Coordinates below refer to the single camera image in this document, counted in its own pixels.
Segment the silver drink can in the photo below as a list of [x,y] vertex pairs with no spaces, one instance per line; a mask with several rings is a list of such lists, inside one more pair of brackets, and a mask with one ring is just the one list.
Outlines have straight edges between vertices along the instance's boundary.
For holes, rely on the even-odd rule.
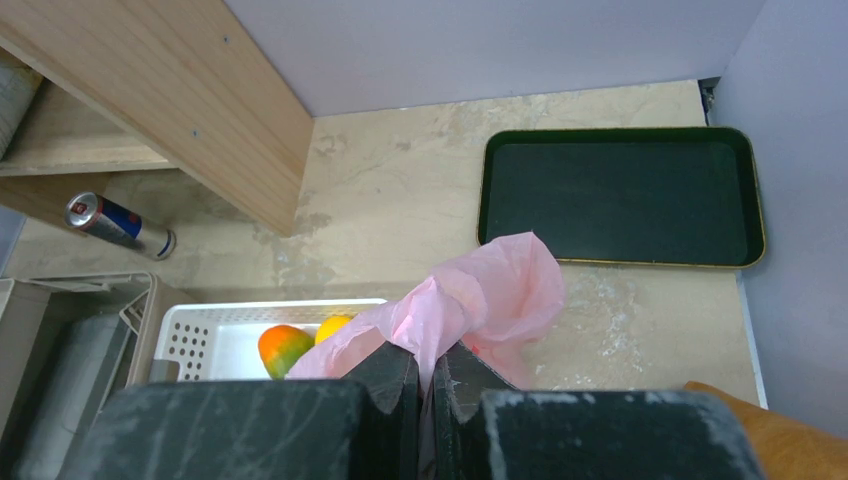
[[95,192],[81,192],[64,210],[67,226],[147,258],[166,259],[177,245],[176,234]]

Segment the beige toolbox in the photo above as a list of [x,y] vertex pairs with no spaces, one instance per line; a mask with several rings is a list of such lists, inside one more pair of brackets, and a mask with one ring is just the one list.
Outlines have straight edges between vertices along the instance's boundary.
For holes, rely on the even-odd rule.
[[148,272],[1,281],[1,476],[58,479],[104,404],[148,381],[165,313]]

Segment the orange green mango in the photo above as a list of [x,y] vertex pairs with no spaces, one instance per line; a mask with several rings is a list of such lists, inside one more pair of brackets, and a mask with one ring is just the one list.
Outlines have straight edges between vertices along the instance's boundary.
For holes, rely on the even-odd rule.
[[289,325],[277,325],[264,331],[258,340],[262,364],[271,379],[283,379],[294,364],[313,346],[312,335]]

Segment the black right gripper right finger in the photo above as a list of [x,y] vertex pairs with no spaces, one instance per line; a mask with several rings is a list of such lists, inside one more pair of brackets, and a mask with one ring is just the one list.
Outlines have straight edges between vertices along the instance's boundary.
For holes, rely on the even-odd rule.
[[441,479],[763,479],[741,423],[683,390],[519,390],[461,343],[433,376]]

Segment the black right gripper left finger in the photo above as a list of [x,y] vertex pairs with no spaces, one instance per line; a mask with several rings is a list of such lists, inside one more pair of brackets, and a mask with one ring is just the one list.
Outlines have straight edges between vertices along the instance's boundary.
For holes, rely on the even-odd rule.
[[333,380],[133,387],[107,402],[66,479],[412,479],[418,368],[383,344]]

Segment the pink plastic grocery bag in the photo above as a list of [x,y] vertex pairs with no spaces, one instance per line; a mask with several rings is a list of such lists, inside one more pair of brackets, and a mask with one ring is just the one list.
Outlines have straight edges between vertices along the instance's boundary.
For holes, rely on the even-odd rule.
[[435,267],[402,300],[357,314],[292,366],[276,395],[276,479],[509,479],[541,408],[516,389],[520,346],[564,304],[532,233]]

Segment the brown Trader Joe's bag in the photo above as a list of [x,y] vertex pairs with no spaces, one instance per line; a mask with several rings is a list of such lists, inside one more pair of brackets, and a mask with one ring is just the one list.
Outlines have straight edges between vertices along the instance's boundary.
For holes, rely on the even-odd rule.
[[740,400],[711,385],[689,381],[687,390],[721,399],[745,429],[769,479],[845,479],[847,441]]

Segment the white perforated basket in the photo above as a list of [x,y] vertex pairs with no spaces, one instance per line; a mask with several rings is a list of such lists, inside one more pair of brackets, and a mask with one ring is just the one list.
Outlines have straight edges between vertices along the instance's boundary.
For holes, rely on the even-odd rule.
[[355,316],[380,298],[185,304],[162,319],[149,383],[268,380],[258,349],[264,331],[287,325],[310,335],[334,315]]

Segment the yellow lemon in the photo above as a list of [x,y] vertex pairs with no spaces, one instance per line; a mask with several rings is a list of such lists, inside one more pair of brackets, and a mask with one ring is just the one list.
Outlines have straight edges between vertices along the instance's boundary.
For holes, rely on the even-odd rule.
[[314,344],[319,345],[332,337],[351,320],[352,317],[347,315],[333,315],[326,318],[315,332]]

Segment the black tray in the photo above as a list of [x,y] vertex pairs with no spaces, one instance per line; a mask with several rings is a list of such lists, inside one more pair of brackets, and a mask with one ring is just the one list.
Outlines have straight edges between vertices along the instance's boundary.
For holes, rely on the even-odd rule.
[[713,126],[498,132],[477,240],[528,231],[561,262],[753,266],[767,237],[752,144]]

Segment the wooden shelf unit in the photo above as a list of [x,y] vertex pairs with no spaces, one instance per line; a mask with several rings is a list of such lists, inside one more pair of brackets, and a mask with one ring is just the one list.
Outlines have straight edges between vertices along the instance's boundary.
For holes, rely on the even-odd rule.
[[5,1],[1,45],[282,236],[314,121],[222,1]]

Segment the grey plastic case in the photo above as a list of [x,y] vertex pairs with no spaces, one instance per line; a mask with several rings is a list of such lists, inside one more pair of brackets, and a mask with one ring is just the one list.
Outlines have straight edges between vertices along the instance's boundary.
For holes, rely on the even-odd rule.
[[115,314],[66,323],[35,377],[7,448],[9,479],[58,479],[125,380],[120,370],[132,330]]

